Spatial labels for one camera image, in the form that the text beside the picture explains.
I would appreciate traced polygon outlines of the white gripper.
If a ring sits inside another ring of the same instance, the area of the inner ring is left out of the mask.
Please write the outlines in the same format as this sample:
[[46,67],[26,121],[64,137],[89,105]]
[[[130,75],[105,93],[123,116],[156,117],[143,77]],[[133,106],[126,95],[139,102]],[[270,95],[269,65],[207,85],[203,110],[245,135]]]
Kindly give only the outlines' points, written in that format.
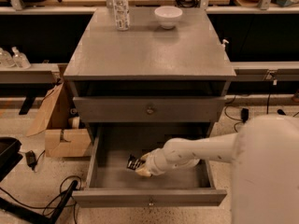
[[145,161],[145,167],[139,167],[135,172],[141,176],[151,177],[151,175],[162,175],[170,167],[161,149],[154,149],[144,154],[140,160]]

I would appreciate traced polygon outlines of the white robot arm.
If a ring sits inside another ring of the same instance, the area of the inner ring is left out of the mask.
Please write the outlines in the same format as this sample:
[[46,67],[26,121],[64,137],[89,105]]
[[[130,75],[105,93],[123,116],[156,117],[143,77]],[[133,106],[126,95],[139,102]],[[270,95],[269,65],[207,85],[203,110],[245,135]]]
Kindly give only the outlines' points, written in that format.
[[299,118],[264,115],[239,132],[173,138],[142,157],[139,175],[162,175],[200,160],[232,165],[232,224],[299,224]]

